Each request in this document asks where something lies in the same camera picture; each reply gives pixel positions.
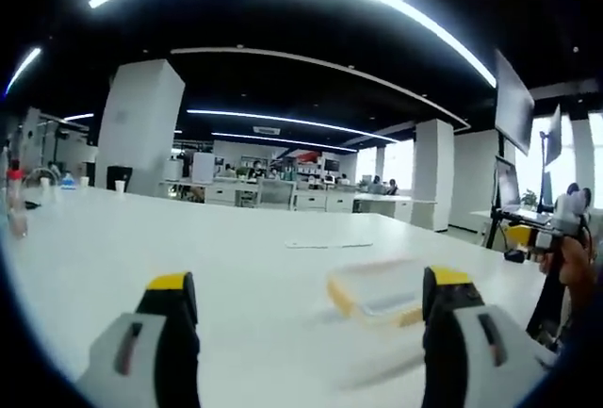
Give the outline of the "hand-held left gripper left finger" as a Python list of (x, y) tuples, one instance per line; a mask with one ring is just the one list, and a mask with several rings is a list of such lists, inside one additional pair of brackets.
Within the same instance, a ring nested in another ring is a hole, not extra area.
[(75, 387), (94, 407), (199, 407), (193, 275), (161, 275), (90, 346)]

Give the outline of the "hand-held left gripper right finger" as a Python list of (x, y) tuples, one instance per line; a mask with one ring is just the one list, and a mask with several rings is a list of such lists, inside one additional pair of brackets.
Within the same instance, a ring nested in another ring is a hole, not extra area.
[(516, 407), (557, 358), (460, 271), (424, 269), (422, 317), (424, 407)]

